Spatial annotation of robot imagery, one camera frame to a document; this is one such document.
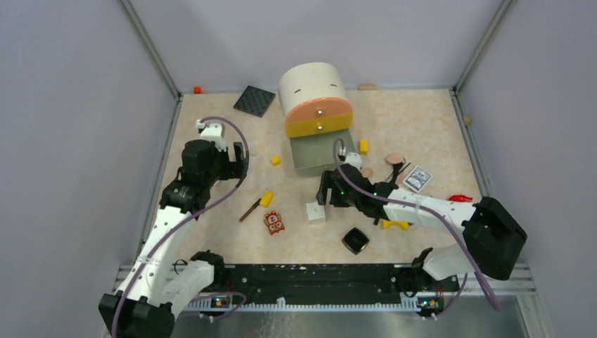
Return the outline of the grey bottom drawer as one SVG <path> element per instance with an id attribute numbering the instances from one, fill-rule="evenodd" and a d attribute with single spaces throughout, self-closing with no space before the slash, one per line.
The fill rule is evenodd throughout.
<path id="1" fill-rule="evenodd" d="M 348 151 L 356 151 L 348 129 L 290 139 L 295 171 L 302 176 L 319 176 L 324 170 L 334 170 L 332 148 L 336 139 L 342 139 Z"/>

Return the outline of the white cube box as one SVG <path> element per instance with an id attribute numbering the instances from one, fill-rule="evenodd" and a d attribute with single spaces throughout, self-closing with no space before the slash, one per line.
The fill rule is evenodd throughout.
<path id="1" fill-rule="evenodd" d="M 306 215 L 307 223 L 310 225 L 325 223 L 327 220 L 325 207 L 316 201 L 306 204 Z"/>

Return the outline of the black square compact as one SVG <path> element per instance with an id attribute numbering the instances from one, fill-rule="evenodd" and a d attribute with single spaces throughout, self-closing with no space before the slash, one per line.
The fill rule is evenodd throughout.
<path id="1" fill-rule="evenodd" d="M 352 254 L 358 255 L 370 243 L 370 239 L 363 231 L 354 227 L 343 236 L 342 243 Z"/>

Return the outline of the cream round drawer organizer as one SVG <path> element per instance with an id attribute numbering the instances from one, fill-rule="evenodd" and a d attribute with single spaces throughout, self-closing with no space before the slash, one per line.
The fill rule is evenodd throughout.
<path id="1" fill-rule="evenodd" d="M 329 63 L 297 65 L 280 78 L 279 102 L 290 139 L 347 130 L 353 107 L 337 68 Z"/>

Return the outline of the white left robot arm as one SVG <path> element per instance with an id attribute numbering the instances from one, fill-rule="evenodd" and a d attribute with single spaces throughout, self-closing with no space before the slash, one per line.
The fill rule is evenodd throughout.
<path id="1" fill-rule="evenodd" d="M 190 261 L 167 280 L 194 221 L 229 199 L 249 169 L 248 142 L 233 122 L 209 116 L 197 120 L 196 129 L 199 138 L 185 144 L 182 165 L 162 192 L 131 271 L 115 292 L 101 297 L 99 312 L 111 337 L 170 337 L 200 291 L 217 291 L 225 284 L 225 271 L 203 260 Z"/>

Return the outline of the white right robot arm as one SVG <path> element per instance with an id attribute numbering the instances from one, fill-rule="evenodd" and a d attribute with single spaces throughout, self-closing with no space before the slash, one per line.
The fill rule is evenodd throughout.
<path id="1" fill-rule="evenodd" d="M 508 280 L 527 240 L 527 233 L 495 198 L 456 202 L 409 192 L 390 182 L 372 183 L 359 168 L 360 156 L 349 153 L 320 177 L 316 200 L 321 205 L 354 207 L 369 218 L 407 222 L 452 235 L 455 244 L 426 249 L 413 282 L 433 289 L 453 275 L 479 273 Z"/>

